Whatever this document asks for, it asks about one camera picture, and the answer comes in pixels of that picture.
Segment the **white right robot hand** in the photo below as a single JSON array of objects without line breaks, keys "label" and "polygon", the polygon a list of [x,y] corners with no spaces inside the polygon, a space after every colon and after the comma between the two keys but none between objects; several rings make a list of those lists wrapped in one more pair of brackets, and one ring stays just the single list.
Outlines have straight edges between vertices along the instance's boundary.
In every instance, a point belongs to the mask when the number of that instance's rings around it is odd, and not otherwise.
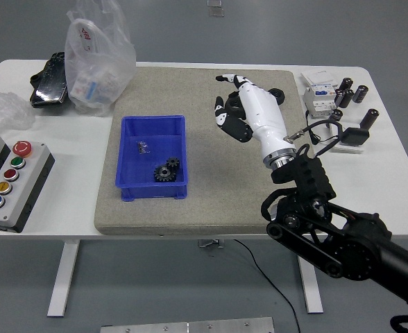
[{"label": "white right robot hand", "polygon": [[223,99],[217,97],[214,109],[217,126],[238,142],[257,139],[263,163],[268,169],[276,170],[293,160],[296,147],[284,140],[287,130],[276,97],[245,76],[224,74],[217,76],[216,80],[234,83],[243,110],[231,112]]}]

